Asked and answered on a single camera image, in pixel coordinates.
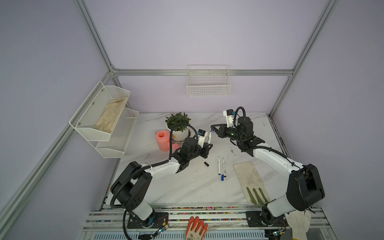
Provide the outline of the white pen blue end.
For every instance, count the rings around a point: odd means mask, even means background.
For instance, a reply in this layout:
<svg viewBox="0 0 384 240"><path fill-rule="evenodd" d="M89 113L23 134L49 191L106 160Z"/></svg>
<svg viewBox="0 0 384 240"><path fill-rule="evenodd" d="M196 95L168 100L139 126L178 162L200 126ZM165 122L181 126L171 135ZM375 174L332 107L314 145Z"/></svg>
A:
<svg viewBox="0 0 384 240"><path fill-rule="evenodd" d="M221 159L218 157L218 175L221 175Z"/></svg>

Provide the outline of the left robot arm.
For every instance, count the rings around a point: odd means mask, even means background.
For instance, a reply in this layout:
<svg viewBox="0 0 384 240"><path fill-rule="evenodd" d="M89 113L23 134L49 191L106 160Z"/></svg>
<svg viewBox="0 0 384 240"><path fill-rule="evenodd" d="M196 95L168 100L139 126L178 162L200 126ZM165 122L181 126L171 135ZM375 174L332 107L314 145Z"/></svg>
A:
<svg viewBox="0 0 384 240"><path fill-rule="evenodd" d="M189 138L182 147L171 151L166 160L145 166L131 162L111 187L110 208L124 209L133 214L143 227L150 227L156 218L156 211L145 201L151 181L182 172L195 158L206 159L212 147L213 144L203 142L199 145L197 139Z"/></svg>

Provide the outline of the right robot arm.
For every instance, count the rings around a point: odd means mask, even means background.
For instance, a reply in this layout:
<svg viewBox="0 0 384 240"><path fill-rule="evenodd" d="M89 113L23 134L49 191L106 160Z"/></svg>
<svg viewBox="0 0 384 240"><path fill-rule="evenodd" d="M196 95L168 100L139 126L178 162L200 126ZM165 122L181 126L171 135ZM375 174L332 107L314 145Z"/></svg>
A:
<svg viewBox="0 0 384 240"><path fill-rule="evenodd" d="M309 210L310 206L324 199L325 191L317 167L295 162L268 147L264 140L254 135L253 122L249 117L240 117L235 127L217 124L211 125L211 129L219 138L234 141L242 152L263 161L288 181L287 191L283 196L262 206L262 225L272 226L282 215Z"/></svg>

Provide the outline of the white pen with blue cap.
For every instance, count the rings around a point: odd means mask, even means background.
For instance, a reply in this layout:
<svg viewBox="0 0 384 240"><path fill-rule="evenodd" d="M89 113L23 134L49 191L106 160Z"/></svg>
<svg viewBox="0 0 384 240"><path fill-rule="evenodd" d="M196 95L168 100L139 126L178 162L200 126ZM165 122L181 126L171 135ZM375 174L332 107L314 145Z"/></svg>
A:
<svg viewBox="0 0 384 240"><path fill-rule="evenodd" d="M210 133L209 133L209 137L208 137L208 144L210 144L210 143L211 143L211 139L212 139L212 132L213 132L213 130L211 129L211 130L210 130Z"/></svg>

